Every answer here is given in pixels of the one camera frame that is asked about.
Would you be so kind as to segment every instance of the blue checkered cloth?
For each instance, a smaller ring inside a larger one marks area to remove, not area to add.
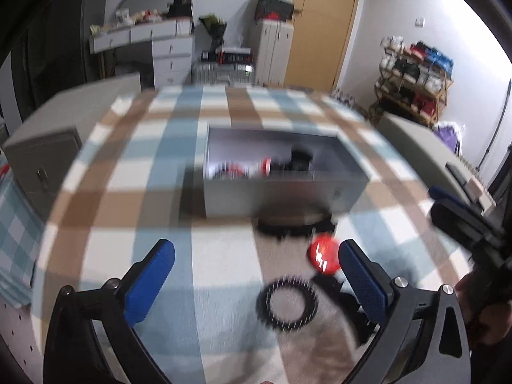
[[[0,165],[6,164],[5,157]],[[15,308],[32,299],[31,279],[44,224],[12,177],[0,182],[0,295]]]

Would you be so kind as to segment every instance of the plaid tablecloth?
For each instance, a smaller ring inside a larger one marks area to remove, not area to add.
[[[7,163],[0,157],[0,166]],[[15,308],[32,300],[30,281],[44,225],[12,177],[0,182],[0,295]]]
[[[292,334],[265,328],[255,312],[267,282],[312,276],[308,244],[263,237],[249,220],[202,217],[208,125],[247,124],[337,134],[371,181],[351,212],[336,216],[336,237],[353,238],[390,276],[437,289],[468,271],[461,250],[429,224],[431,202],[417,175],[346,106],[297,91],[168,87],[118,99],[63,183],[35,277],[32,315],[42,345],[61,286],[83,290],[122,277],[167,238],[175,266],[135,329],[172,382],[342,381],[360,354],[326,296],[314,320]]]

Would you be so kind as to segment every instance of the purple cloth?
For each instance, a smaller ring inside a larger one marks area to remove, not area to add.
[[[446,146],[448,146],[451,151],[457,153],[457,143],[459,140],[457,139],[457,134],[452,127],[438,128],[434,133],[444,144],[446,144]]]

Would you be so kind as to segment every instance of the gray box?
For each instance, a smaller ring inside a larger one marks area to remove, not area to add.
[[[311,173],[214,179],[226,162],[290,160],[299,147],[313,155]],[[203,168],[206,216],[258,217],[310,211],[348,212],[368,177],[337,137],[243,128],[209,128]]]

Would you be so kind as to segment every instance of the red ball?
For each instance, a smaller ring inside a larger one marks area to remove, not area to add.
[[[308,249],[308,258],[311,265],[322,274],[334,275],[341,269],[338,260],[340,243],[329,234],[316,236]]]

